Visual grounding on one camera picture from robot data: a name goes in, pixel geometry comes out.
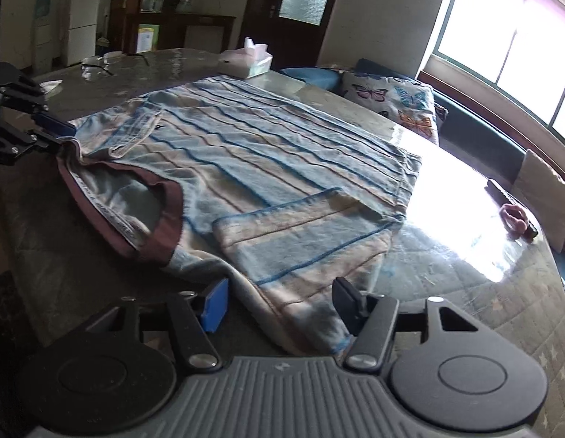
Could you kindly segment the striped blue beige sweater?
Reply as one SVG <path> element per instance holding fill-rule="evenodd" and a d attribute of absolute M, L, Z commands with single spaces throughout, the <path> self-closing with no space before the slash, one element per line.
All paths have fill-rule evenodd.
<path fill-rule="evenodd" d="M 227 76 L 143 94 L 75 127 L 61 175 L 119 254 L 182 279 L 229 277 L 292 354 L 348 347 L 332 283 L 374 287 L 417 155 Z"/>

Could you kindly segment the white refrigerator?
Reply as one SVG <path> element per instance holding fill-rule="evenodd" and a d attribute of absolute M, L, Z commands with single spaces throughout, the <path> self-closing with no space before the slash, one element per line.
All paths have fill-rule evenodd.
<path fill-rule="evenodd" d="M 64 66 L 80 64 L 95 55 L 100 0 L 64 0 L 61 60 Z"/>

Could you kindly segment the quilted grey table cover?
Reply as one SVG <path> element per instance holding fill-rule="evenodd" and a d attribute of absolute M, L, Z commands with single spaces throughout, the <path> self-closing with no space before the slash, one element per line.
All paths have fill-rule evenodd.
<path fill-rule="evenodd" d="M 405 306 L 445 297 L 530 354 L 549 379 L 536 431 L 565 437 L 565 285 L 546 240 L 509 240 L 485 192 L 485 177 L 418 135 L 276 72 L 254 78 L 253 85 L 421 157 L 407 219 L 380 266 L 377 293 Z M 176 292 L 188 284 L 156 265 L 118 254 L 80 211 L 57 159 L 47 154 L 0 166 L 0 236 L 43 344 L 117 297 Z"/>

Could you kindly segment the dark wooden cabinet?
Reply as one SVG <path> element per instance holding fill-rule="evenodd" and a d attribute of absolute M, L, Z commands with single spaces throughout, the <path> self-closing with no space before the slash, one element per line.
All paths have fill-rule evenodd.
<path fill-rule="evenodd" d="M 138 36 L 151 29 L 154 49 L 184 47 L 187 34 L 193 28 L 217 28 L 221 31 L 218 50 L 230 43 L 233 16 L 197 12 L 192 0 L 111 0 L 108 22 L 109 50 L 134 54 L 138 51 Z"/>

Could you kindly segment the pink hair scrunchie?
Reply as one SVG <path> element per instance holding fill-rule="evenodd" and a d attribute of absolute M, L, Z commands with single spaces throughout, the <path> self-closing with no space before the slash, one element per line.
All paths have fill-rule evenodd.
<path fill-rule="evenodd" d="M 522 207 L 516 204 L 503 204 L 499 210 L 506 229 L 514 236 L 523 236 L 528 230 L 529 220 Z"/>

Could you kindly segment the black remote control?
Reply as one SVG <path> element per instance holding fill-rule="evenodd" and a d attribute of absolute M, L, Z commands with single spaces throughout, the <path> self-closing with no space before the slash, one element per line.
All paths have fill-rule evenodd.
<path fill-rule="evenodd" d="M 536 238 L 538 230 L 528 218 L 525 209 L 495 180 L 487 180 L 485 191 L 499 206 L 499 216 L 512 238 L 522 238 L 528 242 Z"/>

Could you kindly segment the blue sofa bench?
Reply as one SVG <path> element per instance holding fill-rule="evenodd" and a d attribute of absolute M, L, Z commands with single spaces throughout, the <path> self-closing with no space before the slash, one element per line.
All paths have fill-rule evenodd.
<path fill-rule="evenodd" d="M 365 76 L 413 80 L 365 58 L 359 59 L 352 71 Z M 344 95 L 341 88 L 343 74 L 339 69 L 291 67 L 282 68 L 279 72 L 337 95 Z M 467 99 L 466 103 L 462 103 L 437 90 L 441 85 L 439 82 L 437 88 L 433 88 L 441 147 L 509 190 L 518 178 L 526 157 L 524 148 L 527 143 L 516 142 L 515 137 L 500 130 L 501 122 L 494 122 L 493 114 L 484 118 L 485 109 L 477 109 L 477 102 Z M 562 280 L 565 281 L 565 249 L 562 253 L 552 249 L 552 254 Z"/>

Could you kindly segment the beige cushion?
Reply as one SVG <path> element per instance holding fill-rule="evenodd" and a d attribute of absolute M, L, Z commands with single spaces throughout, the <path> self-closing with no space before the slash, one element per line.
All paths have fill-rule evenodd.
<path fill-rule="evenodd" d="M 552 167 L 528 149 L 511 194 L 538 219 L 550 247 L 565 247 L 565 181 Z"/>

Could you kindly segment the butterfly print pillow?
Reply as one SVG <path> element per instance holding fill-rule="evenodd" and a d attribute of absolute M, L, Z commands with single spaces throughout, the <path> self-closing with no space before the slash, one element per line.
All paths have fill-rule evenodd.
<path fill-rule="evenodd" d="M 346 71 L 342 91 L 346 99 L 401 124 L 434 145 L 439 144 L 430 86 L 415 80 Z"/>

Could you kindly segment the white tissue box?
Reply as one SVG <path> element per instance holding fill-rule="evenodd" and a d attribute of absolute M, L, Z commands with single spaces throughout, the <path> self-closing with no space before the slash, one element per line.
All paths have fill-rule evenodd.
<path fill-rule="evenodd" d="M 266 43 L 254 43 L 251 38 L 246 38 L 240 49 L 220 54 L 217 70 L 231 77 L 249 79 L 270 70 L 271 62 L 272 55 L 267 51 Z"/>

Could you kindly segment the dark door with glass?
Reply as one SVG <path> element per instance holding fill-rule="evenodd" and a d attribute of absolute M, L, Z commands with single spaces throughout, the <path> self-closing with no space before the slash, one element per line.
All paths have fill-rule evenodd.
<path fill-rule="evenodd" d="M 248 0 L 239 34 L 265 43 L 271 67 L 317 64 L 335 0 Z"/>

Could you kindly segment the window with green frame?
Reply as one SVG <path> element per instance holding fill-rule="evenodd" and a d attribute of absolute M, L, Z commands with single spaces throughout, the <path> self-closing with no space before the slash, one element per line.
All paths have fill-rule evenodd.
<path fill-rule="evenodd" d="M 561 0 L 451 0 L 424 70 L 531 141 L 565 146 Z"/>

